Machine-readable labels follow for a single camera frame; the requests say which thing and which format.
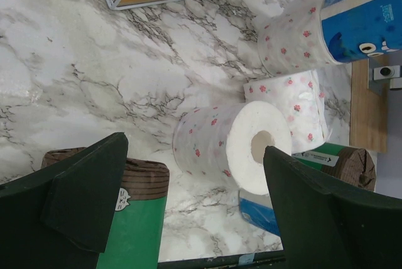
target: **gray marble veining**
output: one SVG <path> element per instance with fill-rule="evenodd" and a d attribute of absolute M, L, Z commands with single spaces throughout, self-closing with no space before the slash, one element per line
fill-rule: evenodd
<path fill-rule="evenodd" d="M 242 221 L 237 192 L 182 174 L 171 152 L 181 115 L 244 100 L 265 77 L 256 17 L 291 0 L 186 0 L 110 11 L 104 0 L 0 0 L 0 184 L 48 150 L 123 131 L 129 156 L 171 170 L 160 261 L 281 249 Z M 350 67 L 321 71 L 332 140 L 349 138 Z"/>

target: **green bag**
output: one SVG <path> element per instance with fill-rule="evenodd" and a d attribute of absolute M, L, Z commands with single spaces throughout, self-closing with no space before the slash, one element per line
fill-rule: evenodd
<path fill-rule="evenodd" d="M 66 159 L 85 148 L 51 151 L 42 167 Z M 106 251 L 97 269 L 158 266 L 169 186 L 169 169 L 158 162 L 127 159 Z"/>

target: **white label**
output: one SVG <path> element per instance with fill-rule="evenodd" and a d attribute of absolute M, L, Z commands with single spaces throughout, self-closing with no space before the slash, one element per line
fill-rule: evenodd
<path fill-rule="evenodd" d="M 327 165 L 329 167 L 336 166 L 339 157 L 329 154 L 319 153 L 317 151 L 306 151 L 305 153 L 293 154 L 293 157 L 297 159 L 307 160 L 310 162 L 319 163 L 322 165 Z"/>

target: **toilet paper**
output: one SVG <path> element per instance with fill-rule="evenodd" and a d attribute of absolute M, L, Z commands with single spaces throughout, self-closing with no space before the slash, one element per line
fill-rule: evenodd
<path fill-rule="evenodd" d="M 313 150 L 328 140 L 325 96 L 316 71 L 250 82 L 244 92 L 247 101 L 266 101 L 282 112 L 291 131 L 292 153 Z"/>
<path fill-rule="evenodd" d="M 323 0 L 296 0 L 285 12 L 267 20 L 259 32 L 258 53 L 265 69 L 287 75 L 340 64 L 323 40 Z"/>
<path fill-rule="evenodd" d="M 286 119 L 263 101 L 195 109 L 173 136 L 175 159 L 184 172 L 256 195 L 268 193 L 263 167 L 267 146 L 291 153 Z"/>

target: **toilet paper core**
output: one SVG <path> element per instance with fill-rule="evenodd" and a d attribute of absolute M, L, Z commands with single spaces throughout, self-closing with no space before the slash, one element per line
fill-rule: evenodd
<path fill-rule="evenodd" d="M 267 131 L 258 132 L 251 140 L 251 155 L 254 161 L 263 164 L 265 148 L 267 146 L 274 146 L 275 139 Z"/>

